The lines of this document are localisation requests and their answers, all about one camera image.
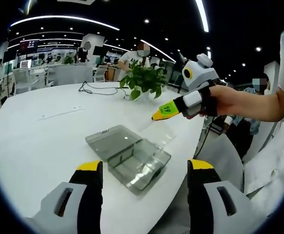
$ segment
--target white chair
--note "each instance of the white chair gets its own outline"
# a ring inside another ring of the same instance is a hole
[[[21,94],[29,92],[32,90],[32,87],[38,82],[38,79],[31,80],[29,78],[28,68],[19,68],[13,71],[13,75],[16,82],[16,94]]]
[[[210,163],[222,181],[228,180],[237,189],[244,191],[244,167],[225,134],[203,147],[196,159]]]
[[[92,67],[75,65],[58,66],[56,67],[53,81],[54,86],[79,84],[84,81],[93,82]]]
[[[93,76],[93,82],[105,82],[105,72],[107,68],[107,65],[98,66],[95,75]]]

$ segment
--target black ceiling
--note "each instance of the black ceiling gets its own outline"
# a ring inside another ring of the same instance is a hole
[[[105,36],[108,44],[120,45],[128,50],[134,49],[133,45],[144,39],[172,58],[179,49],[185,57],[195,59],[197,54],[206,53],[209,46],[214,68],[221,78],[227,77],[234,84],[251,82],[254,76],[263,72],[264,65],[279,60],[279,39],[284,30],[284,0],[203,0],[203,3],[208,18],[208,33],[203,30],[195,0],[96,0],[90,6],[38,0],[29,15],[18,11],[13,15],[13,22],[34,16],[65,15],[96,20],[120,30],[72,19],[38,19],[11,27],[9,46],[19,43],[22,38],[64,38],[66,35],[65,38],[82,39],[82,34],[97,32]],[[144,19],[149,19],[150,23],[145,24]],[[73,44],[73,41],[61,43]],[[255,50],[257,46],[262,47],[261,52]],[[151,53],[168,59],[154,49]]]

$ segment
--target black cable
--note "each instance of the black cable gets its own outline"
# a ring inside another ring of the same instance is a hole
[[[204,142],[202,143],[202,145],[201,145],[201,147],[200,147],[200,150],[199,150],[199,152],[196,154],[195,158],[198,157],[198,155],[200,154],[200,151],[202,150],[202,148],[203,148],[203,146],[204,146],[204,144],[205,144],[205,142],[206,142],[206,139],[207,139],[208,134],[209,134],[209,132],[210,132],[210,130],[211,130],[211,125],[212,125],[213,121],[214,121],[214,117],[213,117],[213,119],[212,119],[212,121],[211,121],[211,123],[210,123],[210,125],[209,125],[209,129],[208,129],[207,134],[206,134],[206,136],[205,136]]]
[[[102,93],[94,93],[93,91],[91,90],[88,90],[88,89],[85,89],[84,86],[85,85],[88,85],[89,87],[93,88],[93,89],[116,89],[116,92],[112,93],[112,94],[102,94]],[[124,91],[122,88],[120,87],[106,87],[106,88],[98,88],[98,87],[93,87],[93,86],[90,86],[86,81],[83,82],[82,86],[79,88],[79,92],[85,92],[87,94],[98,94],[98,95],[106,95],[106,96],[110,96],[110,95],[115,95],[116,93],[118,93],[118,90],[122,90],[125,95],[127,95],[126,91]]]

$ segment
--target person's hand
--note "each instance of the person's hand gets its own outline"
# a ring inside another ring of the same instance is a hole
[[[238,91],[232,88],[215,85],[210,87],[210,95],[216,98],[217,101],[217,114],[219,116],[230,116],[235,115],[239,106],[237,105]]]

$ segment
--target clear plastic box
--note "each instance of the clear plastic box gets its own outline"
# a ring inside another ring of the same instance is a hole
[[[171,155],[122,125],[86,137],[108,170],[131,192],[140,194],[157,177]]]

